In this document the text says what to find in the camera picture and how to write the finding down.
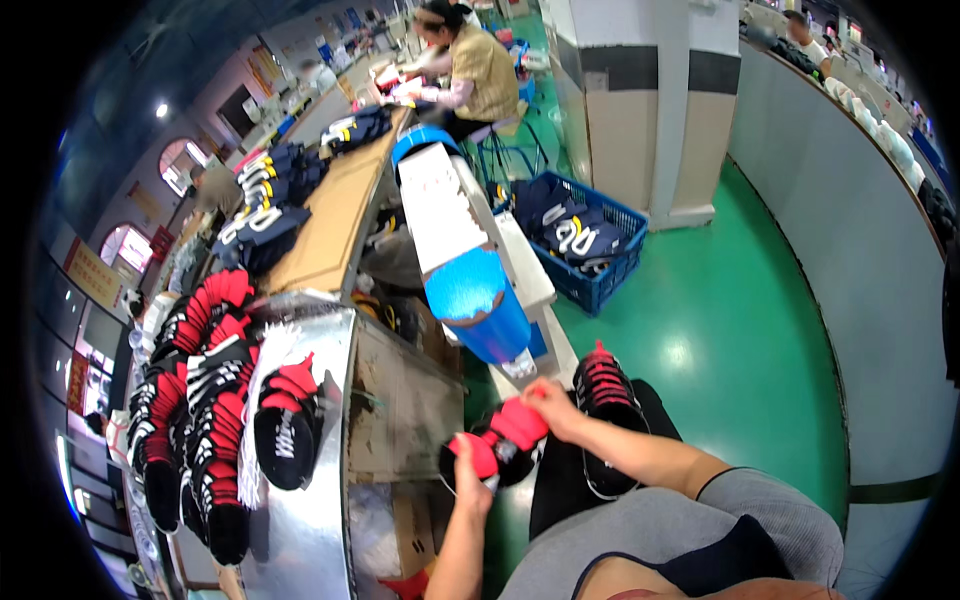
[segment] hand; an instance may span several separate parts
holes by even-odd
[[[561,442],[570,442],[587,418],[570,401],[564,386],[559,381],[546,377],[538,377],[528,385],[520,395],[520,402],[540,413],[550,426],[550,431]]]
[[[473,470],[473,445],[467,437],[458,433],[457,446],[460,453],[453,462],[453,477],[457,485],[457,500],[454,509],[468,511],[486,517],[493,503],[493,492],[485,486]]]

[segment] arched window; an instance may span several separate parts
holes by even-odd
[[[190,169],[208,162],[209,157],[193,140],[187,137],[175,139],[160,153],[160,176],[183,198],[186,188],[190,186]]]
[[[107,234],[103,246],[100,247],[100,257],[103,261],[121,275],[131,268],[136,269],[138,273],[143,273],[153,255],[150,240],[130,224],[113,228],[113,231]]]

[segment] yellow vest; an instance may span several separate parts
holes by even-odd
[[[452,78],[472,81],[465,106],[454,112],[461,119],[494,122],[516,114],[519,91],[514,58],[495,37],[464,23],[450,44]]]

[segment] red sign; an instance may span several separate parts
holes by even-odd
[[[74,350],[73,358],[70,359],[70,384],[66,389],[66,407],[81,417],[84,415],[86,404],[86,371],[89,368],[89,359]]]

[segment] green floor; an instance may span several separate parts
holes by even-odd
[[[514,34],[545,48],[538,15]],[[551,78],[531,114],[550,168],[569,175],[548,111]],[[749,183],[724,165],[705,228],[648,235],[641,265],[603,312],[554,304],[578,356],[600,339],[630,376],[650,382],[684,440],[732,465],[761,468],[843,524],[844,433],[828,340],[798,265]],[[471,423],[497,402],[486,366],[468,361]],[[499,494],[487,524],[484,597],[523,556],[532,486]]]

